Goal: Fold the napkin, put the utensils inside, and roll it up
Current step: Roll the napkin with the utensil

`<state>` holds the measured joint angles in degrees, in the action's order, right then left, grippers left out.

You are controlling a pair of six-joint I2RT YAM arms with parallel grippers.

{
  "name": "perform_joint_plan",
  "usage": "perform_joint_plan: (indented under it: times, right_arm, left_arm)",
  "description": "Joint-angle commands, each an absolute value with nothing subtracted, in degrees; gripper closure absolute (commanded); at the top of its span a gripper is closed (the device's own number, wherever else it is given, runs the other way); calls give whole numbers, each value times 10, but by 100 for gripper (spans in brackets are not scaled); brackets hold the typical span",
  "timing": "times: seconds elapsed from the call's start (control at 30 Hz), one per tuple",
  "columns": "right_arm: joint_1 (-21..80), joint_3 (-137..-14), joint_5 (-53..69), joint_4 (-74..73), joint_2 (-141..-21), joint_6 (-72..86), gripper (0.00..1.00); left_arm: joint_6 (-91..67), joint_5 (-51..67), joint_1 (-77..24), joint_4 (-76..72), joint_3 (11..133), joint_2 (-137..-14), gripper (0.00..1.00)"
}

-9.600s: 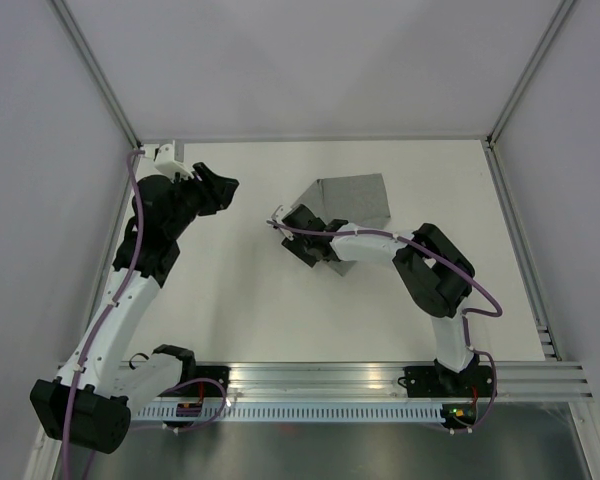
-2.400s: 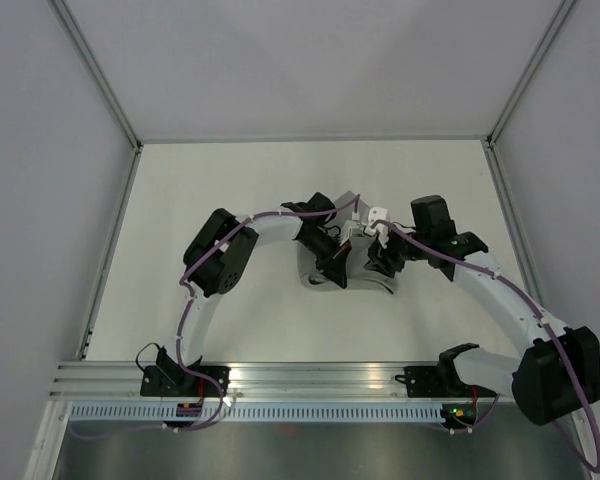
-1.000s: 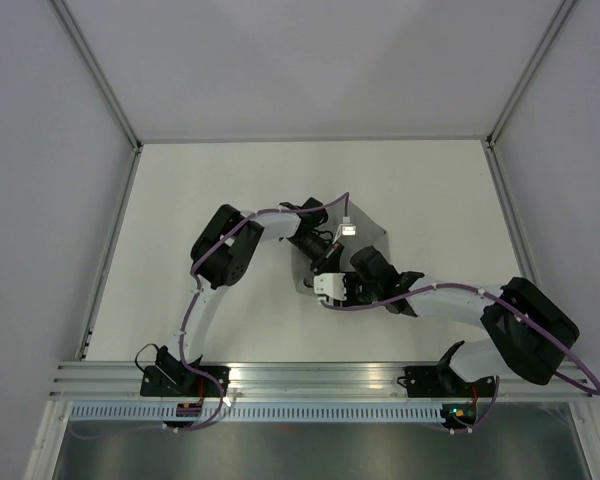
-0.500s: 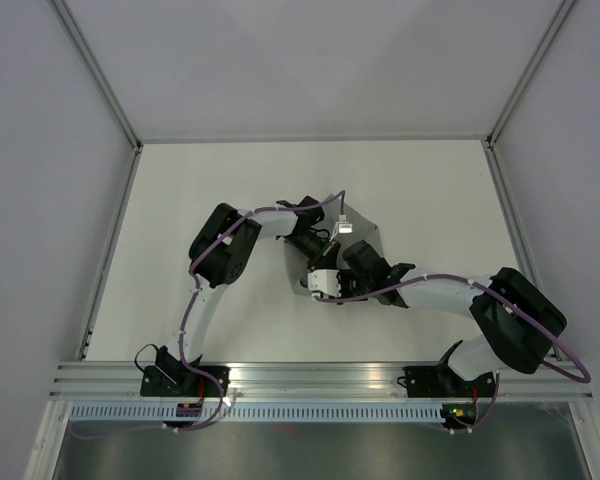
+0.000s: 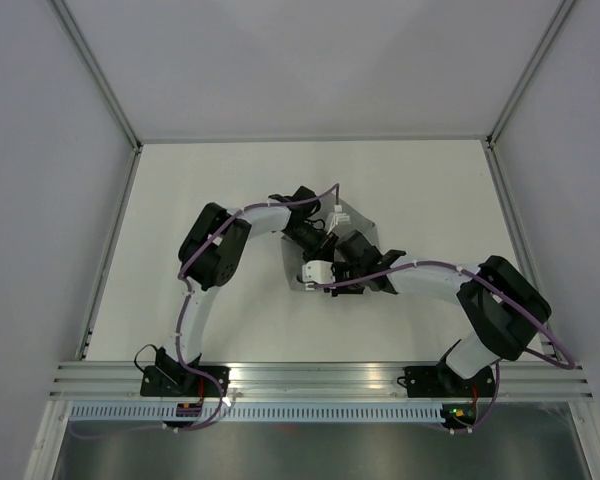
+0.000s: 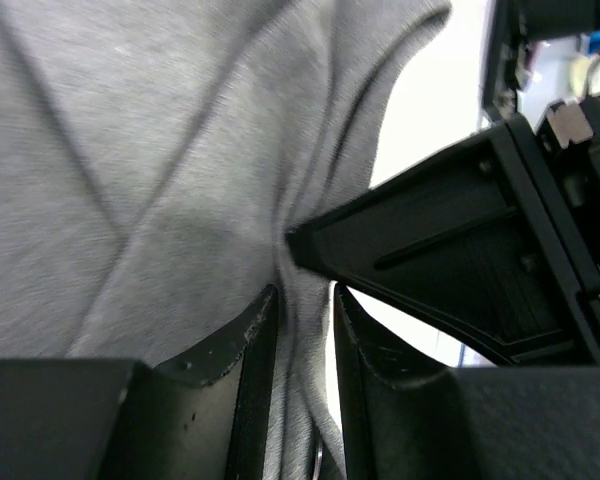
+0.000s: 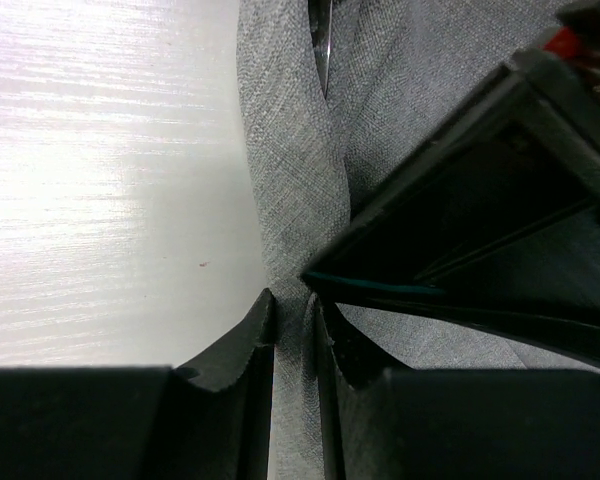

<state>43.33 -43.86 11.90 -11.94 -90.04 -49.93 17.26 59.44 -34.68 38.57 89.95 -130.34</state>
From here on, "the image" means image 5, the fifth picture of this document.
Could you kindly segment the grey cloth napkin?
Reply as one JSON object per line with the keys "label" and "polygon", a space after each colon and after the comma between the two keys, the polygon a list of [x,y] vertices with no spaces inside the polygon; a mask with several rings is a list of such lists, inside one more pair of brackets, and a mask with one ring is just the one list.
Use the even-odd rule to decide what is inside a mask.
{"label": "grey cloth napkin", "polygon": [[[372,264],[372,272],[374,272],[383,258],[383,254],[377,246],[378,234],[375,223],[351,208],[349,204],[342,202],[336,194],[329,194],[322,200],[311,200],[302,196],[305,192],[306,190],[301,188],[294,196],[282,198],[284,205],[290,209],[290,217],[286,227],[282,230],[282,258],[290,289],[298,292],[306,291],[299,282],[299,274],[302,265],[311,261],[304,259],[307,235],[311,233],[312,229],[328,232],[325,228],[325,220],[336,203],[341,204],[344,211],[350,215],[351,224],[338,227],[333,231],[339,237],[335,258],[324,261],[332,263],[369,262]],[[373,291],[382,289],[383,281],[372,281],[375,285]],[[339,287],[337,284],[334,282],[331,285],[325,285],[324,289],[314,291],[324,290],[331,293],[332,289]]]}

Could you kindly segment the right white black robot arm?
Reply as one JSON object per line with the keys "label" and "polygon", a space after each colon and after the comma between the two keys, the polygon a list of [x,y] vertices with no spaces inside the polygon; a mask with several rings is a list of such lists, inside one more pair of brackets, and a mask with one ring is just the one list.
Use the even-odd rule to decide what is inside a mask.
{"label": "right white black robot arm", "polygon": [[336,295],[369,289],[421,295],[462,309],[472,332],[456,341],[434,369],[434,382],[448,397],[462,396],[497,361],[515,361],[524,353],[537,329],[520,309],[540,325],[552,314],[545,298],[501,256],[476,265],[454,265],[400,250],[383,254],[358,231],[341,239],[335,251]]}

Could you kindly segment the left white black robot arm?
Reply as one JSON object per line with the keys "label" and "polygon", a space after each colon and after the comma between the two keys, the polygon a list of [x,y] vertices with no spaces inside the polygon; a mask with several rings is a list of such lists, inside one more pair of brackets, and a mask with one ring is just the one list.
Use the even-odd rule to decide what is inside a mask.
{"label": "left white black robot arm", "polygon": [[328,196],[339,204],[339,193],[338,184],[320,195],[301,186],[291,196],[274,194],[238,209],[216,203],[203,208],[178,251],[177,279],[184,283],[185,294],[171,341],[152,347],[153,364],[137,367],[142,397],[203,397],[206,387],[218,397],[225,395],[228,374],[200,366],[203,333],[220,289],[236,273],[246,243],[262,234],[298,238],[311,253],[329,243],[329,235],[310,218]]}

